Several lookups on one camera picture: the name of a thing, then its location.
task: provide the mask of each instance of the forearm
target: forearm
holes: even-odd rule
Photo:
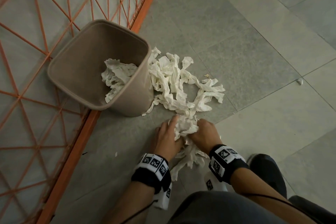
[[[230,183],[234,191],[238,194],[261,194],[275,197],[290,203],[286,198],[281,196],[271,186],[266,184],[256,174],[254,174],[254,172],[247,168],[239,168],[234,171],[230,178]],[[248,198],[288,223],[315,223],[299,210],[296,210],[283,202],[266,197],[249,196]]]
[[[149,205],[154,196],[154,188],[133,181],[119,198],[116,205],[105,215],[103,224],[120,224],[136,212]],[[148,210],[131,219],[128,223],[145,222]]]

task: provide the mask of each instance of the small debris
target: small debris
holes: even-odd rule
[[[303,84],[303,79],[297,79],[296,82],[301,86]]]

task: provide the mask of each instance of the trash bin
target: trash bin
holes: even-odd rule
[[[132,31],[107,20],[88,23],[51,61],[50,80],[62,91],[93,110],[111,109],[135,117],[150,107],[154,91],[148,73],[150,45]],[[102,82],[107,59],[134,63],[138,69],[109,102],[111,90]]]

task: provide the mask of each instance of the wristband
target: wristband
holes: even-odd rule
[[[220,182],[230,184],[233,172],[240,168],[248,168],[245,159],[231,147],[218,144],[209,153],[211,159],[209,168]]]
[[[171,183],[168,161],[155,154],[145,154],[135,167],[132,181],[138,181],[155,189],[155,194],[166,192]]]

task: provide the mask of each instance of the hand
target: hand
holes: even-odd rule
[[[168,162],[178,154],[181,150],[184,140],[179,138],[175,141],[174,129],[179,119],[178,115],[175,115],[168,122],[163,122],[160,128],[155,129],[155,137],[152,141],[153,154],[164,157]]]
[[[204,153],[208,154],[217,144],[223,144],[215,125],[205,119],[197,122],[198,131],[188,135],[194,144]]]

